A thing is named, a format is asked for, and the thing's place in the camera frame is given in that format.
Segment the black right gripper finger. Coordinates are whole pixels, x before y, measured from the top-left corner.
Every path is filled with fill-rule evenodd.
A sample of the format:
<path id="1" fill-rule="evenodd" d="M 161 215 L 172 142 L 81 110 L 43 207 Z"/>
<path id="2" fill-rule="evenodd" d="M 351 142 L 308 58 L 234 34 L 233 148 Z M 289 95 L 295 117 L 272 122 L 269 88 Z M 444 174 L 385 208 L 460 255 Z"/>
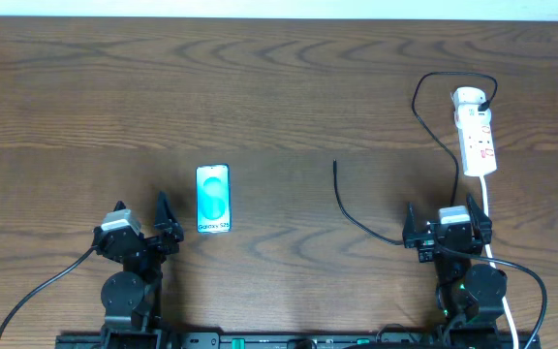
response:
<path id="1" fill-rule="evenodd" d="M 416 232 L 414 207 L 411 203 L 407 204 L 407 215 L 403 227 L 403 235 L 410 236 Z"/>
<path id="2" fill-rule="evenodd" d="M 476 230 L 490 231 L 492 229 L 492 221 L 484 212 L 484 210 L 477 204 L 471 194 L 466 196 L 466 204 L 469 211 L 471 223 Z"/>

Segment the turquoise screen smartphone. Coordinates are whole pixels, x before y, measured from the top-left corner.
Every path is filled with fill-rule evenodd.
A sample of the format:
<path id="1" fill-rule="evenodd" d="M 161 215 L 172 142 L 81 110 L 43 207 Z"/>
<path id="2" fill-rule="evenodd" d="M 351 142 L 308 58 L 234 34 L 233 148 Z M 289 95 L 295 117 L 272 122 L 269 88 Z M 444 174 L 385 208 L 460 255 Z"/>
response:
<path id="1" fill-rule="evenodd" d="M 232 228 L 230 167 L 228 164 L 196 168 L 197 230 L 220 234 Z"/>

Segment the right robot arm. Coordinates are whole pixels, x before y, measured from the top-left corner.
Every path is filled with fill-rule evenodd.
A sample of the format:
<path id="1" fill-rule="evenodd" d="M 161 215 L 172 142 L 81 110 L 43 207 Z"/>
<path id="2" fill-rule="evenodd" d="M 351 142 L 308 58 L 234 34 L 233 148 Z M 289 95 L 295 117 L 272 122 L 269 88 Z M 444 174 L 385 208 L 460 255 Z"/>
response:
<path id="1" fill-rule="evenodd" d="M 472 196 L 464 206 L 439 210 L 439 219 L 417 225 L 408 205 L 402 231 L 404 246 L 416 249 L 418 260 L 433 263 L 437 275 L 436 300 L 447 323 L 437 336 L 447 344 L 460 342 L 462 332 L 496 332 L 496 320 L 504 315 L 507 276 L 476 259 L 491 242 L 492 221 Z"/>

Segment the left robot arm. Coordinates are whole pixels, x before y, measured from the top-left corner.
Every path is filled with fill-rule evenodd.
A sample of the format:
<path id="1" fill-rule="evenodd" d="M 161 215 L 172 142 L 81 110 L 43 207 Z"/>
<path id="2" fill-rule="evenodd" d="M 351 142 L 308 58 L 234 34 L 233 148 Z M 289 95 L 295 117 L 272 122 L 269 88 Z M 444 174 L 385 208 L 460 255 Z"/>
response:
<path id="1" fill-rule="evenodd" d="M 162 264 L 179 251 L 184 233 L 164 192 L 158 195 L 154 228 L 158 234 L 147 238 L 133 212 L 118 202 L 94 229 L 96 253 L 123 268 L 101 290 L 105 323 L 100 349 L 165 349 L 177 344 L 161 312 Z"/>

